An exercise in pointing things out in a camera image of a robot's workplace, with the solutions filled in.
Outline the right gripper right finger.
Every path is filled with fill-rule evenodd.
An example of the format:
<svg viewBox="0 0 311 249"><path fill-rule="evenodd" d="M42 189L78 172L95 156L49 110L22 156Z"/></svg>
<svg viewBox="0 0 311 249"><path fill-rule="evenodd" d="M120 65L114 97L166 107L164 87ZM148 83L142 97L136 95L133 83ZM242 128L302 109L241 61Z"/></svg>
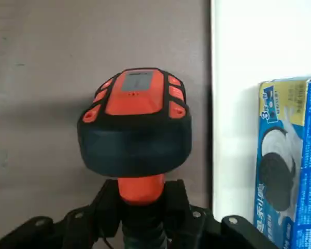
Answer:
<svg viewBox="0 0 311 249"><path fill-rule="evenodd" d="M191 205L181 179L167 181L163 194L170 248L277 248L247 219L230 215L219 222L210 209Z"/></svg>

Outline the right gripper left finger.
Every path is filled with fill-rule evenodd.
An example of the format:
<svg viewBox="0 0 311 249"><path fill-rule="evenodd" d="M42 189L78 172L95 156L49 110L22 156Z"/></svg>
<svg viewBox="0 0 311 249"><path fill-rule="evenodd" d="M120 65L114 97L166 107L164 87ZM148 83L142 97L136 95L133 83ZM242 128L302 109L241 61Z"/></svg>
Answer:
<svg viewBox="0 0 311 249"><path fill-rule="evenodd" d="M91 204L69 211L54 222L33 217L0 239L0 248L92 248L112 238L120 224L118 182L106 180Z"/></svg>

